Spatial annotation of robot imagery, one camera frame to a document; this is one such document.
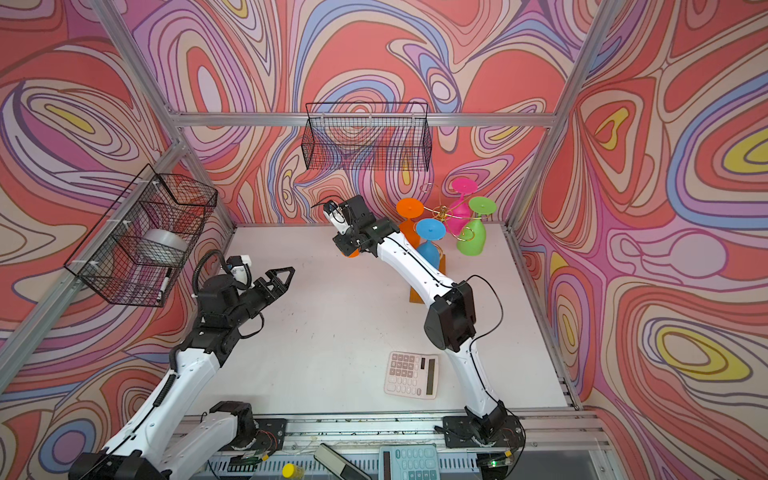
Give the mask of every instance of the wire mesh basket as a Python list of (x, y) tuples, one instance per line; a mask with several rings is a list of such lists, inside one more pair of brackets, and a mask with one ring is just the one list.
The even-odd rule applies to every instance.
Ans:
[(184, 175), (154, 173), (106, 241), (88, 260), (71, 261), (97, 225), (65, 268), (109, 303), (163, 306), (217, 198), (216, 189)]
[(428, 171), (432, 132), (425, 102), (306, 104), (307, 170)]

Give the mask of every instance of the pink wine glass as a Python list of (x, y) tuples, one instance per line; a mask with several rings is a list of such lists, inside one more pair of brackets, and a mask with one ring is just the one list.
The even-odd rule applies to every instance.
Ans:
[(451, 188), (460, 193), (460, 198), (451, 204), (449, 213), (454, 217), (448, 217), (445, 221), (445, 228), (455, 237), (462, 233), (464, 226), (472, 219), (472, 209), (464, 201), (465, 195), (472, 195), (478, 191), (478, 185), (466, 177), (459, 177), (451, 182)]

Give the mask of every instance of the teal calculator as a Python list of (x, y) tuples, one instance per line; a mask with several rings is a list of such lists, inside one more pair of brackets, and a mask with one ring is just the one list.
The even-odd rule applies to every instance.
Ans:
[(379, 480), (440, 480), (437, 449), (434, 445), (380, 448)]

